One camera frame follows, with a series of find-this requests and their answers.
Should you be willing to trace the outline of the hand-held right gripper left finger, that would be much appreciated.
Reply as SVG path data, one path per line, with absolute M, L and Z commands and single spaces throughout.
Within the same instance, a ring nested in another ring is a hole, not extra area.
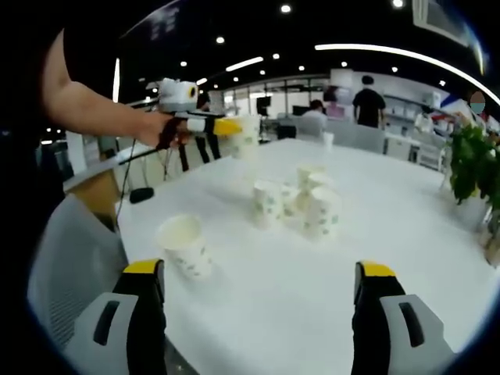
M 75 320 L 64 355 L 79 374 L 165 374 L 164 262 L 131 263 Z

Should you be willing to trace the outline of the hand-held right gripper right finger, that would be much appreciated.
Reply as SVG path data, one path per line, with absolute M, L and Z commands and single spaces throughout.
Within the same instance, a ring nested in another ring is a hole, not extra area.
M 444 324 L 388 266 L 355 265 L 353 374 L 443 374 L 455 358 Z

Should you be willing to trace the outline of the person's left hand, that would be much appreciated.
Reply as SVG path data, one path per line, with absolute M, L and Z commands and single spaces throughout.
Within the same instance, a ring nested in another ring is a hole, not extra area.
M 172 116 L 165 113 L 140 112 L 134 130 L 134 139 L 144 145 L 156 147 L 163 129 L 171 119 Z

